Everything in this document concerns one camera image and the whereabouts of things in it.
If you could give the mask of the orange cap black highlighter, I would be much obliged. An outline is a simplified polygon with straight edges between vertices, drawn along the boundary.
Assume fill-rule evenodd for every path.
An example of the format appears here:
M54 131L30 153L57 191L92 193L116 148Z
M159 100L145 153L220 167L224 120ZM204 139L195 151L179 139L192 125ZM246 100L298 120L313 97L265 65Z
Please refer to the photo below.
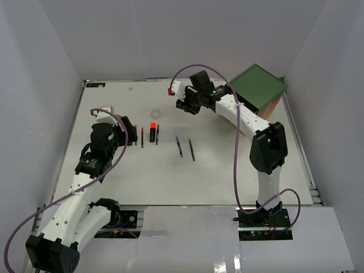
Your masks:
M156 138L156 127L157 127L156 122L151 122L150 123L150 136L149 136L149 141L151 143L153 143L155 141L155 138Z

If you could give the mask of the purple pen refill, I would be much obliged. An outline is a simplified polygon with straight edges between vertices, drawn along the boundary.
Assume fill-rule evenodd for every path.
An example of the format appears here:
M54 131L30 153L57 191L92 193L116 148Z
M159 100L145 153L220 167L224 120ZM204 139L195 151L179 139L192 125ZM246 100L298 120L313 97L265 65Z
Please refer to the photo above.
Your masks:
M157 124L157 127L156 127L156 137L155 137L155 144L158 145L158 141L159 141L159 124Z

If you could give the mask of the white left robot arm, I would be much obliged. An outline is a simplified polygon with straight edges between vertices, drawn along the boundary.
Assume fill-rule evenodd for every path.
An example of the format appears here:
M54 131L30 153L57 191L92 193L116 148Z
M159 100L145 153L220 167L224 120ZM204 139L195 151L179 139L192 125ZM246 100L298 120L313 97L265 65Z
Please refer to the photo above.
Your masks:
M92 125L90 143L85 146L70 184L67 198L55 203L57 210L39 235L31 235L26 250L33 268L47 272L74 272L87 243L103 227L119 223L118 203L109 198L92 202L105 175L119 162L119 147L138 139L127 116L99 112Z

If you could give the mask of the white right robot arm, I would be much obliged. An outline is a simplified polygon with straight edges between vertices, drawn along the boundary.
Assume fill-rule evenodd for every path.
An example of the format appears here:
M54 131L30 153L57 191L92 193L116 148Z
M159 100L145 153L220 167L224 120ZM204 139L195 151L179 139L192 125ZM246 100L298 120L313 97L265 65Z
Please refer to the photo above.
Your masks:
M286 133L280 122L271 123L260 117L247 95L272 91L274 87L281 93L286 84L266 71L244 71L220 86L214 85L206 71L197 72L189 79L190 86L172 79L168 94L177 96L178 109L196 115L202 107L208 108L236 125L238 134L248 137L249 159L258 174L258 198L256 209L239 211L239 221L271 226L282 211L279 182L288 155Z

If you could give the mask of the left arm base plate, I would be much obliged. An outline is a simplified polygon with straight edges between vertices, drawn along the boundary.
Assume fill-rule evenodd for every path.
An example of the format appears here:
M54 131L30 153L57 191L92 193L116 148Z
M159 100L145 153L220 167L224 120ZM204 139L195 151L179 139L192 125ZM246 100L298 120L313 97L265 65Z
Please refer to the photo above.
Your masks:
M141 226L138 224L139 212L137 210L120 210L114 219L101 230L111 231L99 232L95 238L107 239L137 239L140 236Z

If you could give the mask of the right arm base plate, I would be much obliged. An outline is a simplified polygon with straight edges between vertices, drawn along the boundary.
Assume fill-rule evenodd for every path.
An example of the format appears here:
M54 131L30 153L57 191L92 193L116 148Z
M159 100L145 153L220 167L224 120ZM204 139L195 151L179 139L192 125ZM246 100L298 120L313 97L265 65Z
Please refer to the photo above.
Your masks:
M239 240L242 242L293 240L291 229L286 229L291 224L287 209L282 209L267 221L259 218L258 214L244 214L238 210L233 221L238 225Z

